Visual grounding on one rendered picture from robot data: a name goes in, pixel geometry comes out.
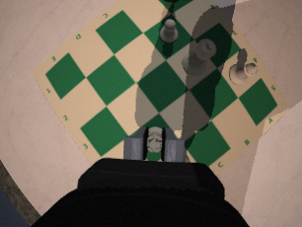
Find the green and cream chessboard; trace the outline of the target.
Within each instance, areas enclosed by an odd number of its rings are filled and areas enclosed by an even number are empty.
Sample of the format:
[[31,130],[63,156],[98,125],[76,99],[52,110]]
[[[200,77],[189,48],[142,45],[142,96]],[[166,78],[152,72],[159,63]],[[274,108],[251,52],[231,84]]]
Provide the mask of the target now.
[[[160,31],[176,22],[178,37]],[[216,45],[205,71],[184,56],[200,40]],[[234,84],[234,65],[258,73]],[[290,108],[262,60],[213,0],[118,0],[62,44],[33,73],[55,113],[92,165],[123,159],[123,139],[140,126],[171,128],[184,155],[218,175]]]

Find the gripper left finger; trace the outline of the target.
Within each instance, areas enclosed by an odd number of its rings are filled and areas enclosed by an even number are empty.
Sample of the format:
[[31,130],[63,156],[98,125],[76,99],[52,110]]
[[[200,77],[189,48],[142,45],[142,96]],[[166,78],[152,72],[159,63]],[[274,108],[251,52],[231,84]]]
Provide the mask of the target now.
[[133,136],[124,137],[123,159],[146,160],[148,133],[149,127],[141,126]]

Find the white pawn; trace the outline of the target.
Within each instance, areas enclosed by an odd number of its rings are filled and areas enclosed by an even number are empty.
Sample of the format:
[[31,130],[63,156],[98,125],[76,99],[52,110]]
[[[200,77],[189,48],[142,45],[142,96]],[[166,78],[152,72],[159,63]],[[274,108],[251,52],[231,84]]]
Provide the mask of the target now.
[[178,37],[176,22],[169,19],[165,22],[164,28],[160,31],[160,38],[164,42],[174,42]]

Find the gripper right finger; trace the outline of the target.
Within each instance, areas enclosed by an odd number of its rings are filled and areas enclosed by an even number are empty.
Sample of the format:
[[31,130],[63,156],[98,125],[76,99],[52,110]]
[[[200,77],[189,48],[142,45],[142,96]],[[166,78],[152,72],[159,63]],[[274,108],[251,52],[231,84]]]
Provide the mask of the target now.
[[161,161],[183,162],[184,148],[185,142],[182,138],[176,138],[171,128],[163,128]]

